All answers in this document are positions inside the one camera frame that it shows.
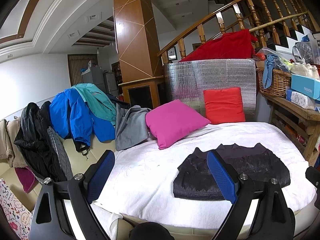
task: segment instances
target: reflective foil insulation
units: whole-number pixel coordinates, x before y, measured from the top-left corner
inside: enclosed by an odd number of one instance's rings
[[[256,71],[252,59],[209,59],[164,65],[167,97],[205,116],[203,90],[240,87],[245,119],[254,121]]]

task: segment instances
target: cartoon print bag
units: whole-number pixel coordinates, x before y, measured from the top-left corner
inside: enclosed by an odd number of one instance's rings
[[[13,231],[21,240],[28,240],[32,214],[21,204],[3,179],[0,179],[0,205]]]

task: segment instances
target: wooden staircase railing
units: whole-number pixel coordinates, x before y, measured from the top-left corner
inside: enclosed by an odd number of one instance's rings
[[[253,3],[253,1],[260,1],[264,15],[261,15],[260,13],[257,13],[256,6]],[[303,25],[310,30],[313,31],[320,31],[319,26],[317,22],[315,21],[314,17],[311,15],[310,11],[307,10],[305,4],[302,0],[271,0],[273,6],[275,6],[278,16],[272,16],[268,6],[266,3],[266,0],[233,0],[229,2],[228,4],[224,5],[220,9],[208,14],[189,28],[187,28],[185,31],[183,31],[180,35],[178,35],[176,38],[174,38],[169,44],[167,44],[161,51],[158,53],[159,57],[162,57],[162,62],[164,64],[168,63],[168,54],[167,51],[171,49],[173,46],[178,44],[179,51],[181,58],[186,57],[186,50],[185,50],[185,44],[183,39],[187,37],[189,34],[191,34],[193,31],[198,30],[199,38],[201,43],[206,42],[205,33],[203,25],[210,21],[211,19],[216,18],[219,24],[220,33],[217,33],[215,36],[210,38],[209,40],[215,39],[217,36],[224,34],[226,31],[229,31],[231,29],[232,32],[236,31],[236,27],[240,30],[245,29],[244,20],[248,19],[251,28],[249,29],[249,32],[252,33],[254,36],[258,38],[258,42],[256,43],[256,47],[258,46],[264,46],[266,47],[266,37],[264,29],[267,28],[272,33],[272,38],[275,44],[280,44],[279,35],[277,33],[275,24],[276,23],[282,23],[284,35],[290,37],[289,27],[287,25],[286,20],[290,20],[290,25],[292,29],[298,30],[297,24],[295,19],[297,19],[298,23],[300,25]],[[239,9],[238,4],[240,2],[245,2],[247,7],[249,8],[249,15],[244,16],[242,15],[243,9]],[[294,10],[294,14],[291,13],[290,8],[288,6],[288,3],[292,6]],[[284,16],[283,12],[281,11],[281,8],[279,7],[279,4],[282,3],[286,9],[287,16]],[[233,11],[235,13],[235,16],[237,18],[237,21],[231,25],[229,25],[227,28],[224,26],[224,20],[222,13],[230,8],[233,8]],[[266,17],[267,22],[263,23],[262,17]]]

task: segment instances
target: staircase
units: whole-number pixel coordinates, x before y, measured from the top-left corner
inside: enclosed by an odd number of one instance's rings
[[[169,63],[167,51],[176,44],[181,58],[186,57],[183,39],[193,31],[197,30],[201,43],[206,43],[203,25],[209,21],[217,21],[220,32],[208,40],[219,38],[226,32],[249,29],[258,39],[253,44],[256,50],[269,47],[287,59],[293,58],[292,47],[303,36],[320,31],[318,23],[302,0],[211,0],[209,11],[210,8],[213,12],[190,26],[158,53],[164,64]],[[225,27],[224,19],[234,19],[234,22],[229,24],[226,21],[228,26]]]

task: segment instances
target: metal screw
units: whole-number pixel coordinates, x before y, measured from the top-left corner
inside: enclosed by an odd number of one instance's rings
[[[240,177],[240,179],[242,179],[242,180],[247,180],[247,179],[249,178],[249,176],[248,176],[247,174],[245,174],[245,173],[241,173],[241,174],[239,175],[239,177]]]
[[[51,182],[51,178],[49,178],[49,177],[45,178],[44,181],[43,181],[43,183],[46,184],[46,185],[50,184],[50,182]]]
[[[272,184],[278,184],[278,180],[275,179],[275,178],[272,178],[270,181],[271,181]]]
[[[83,174],[78,173],[75,175],[75,180],[81,180],[83,178]]]

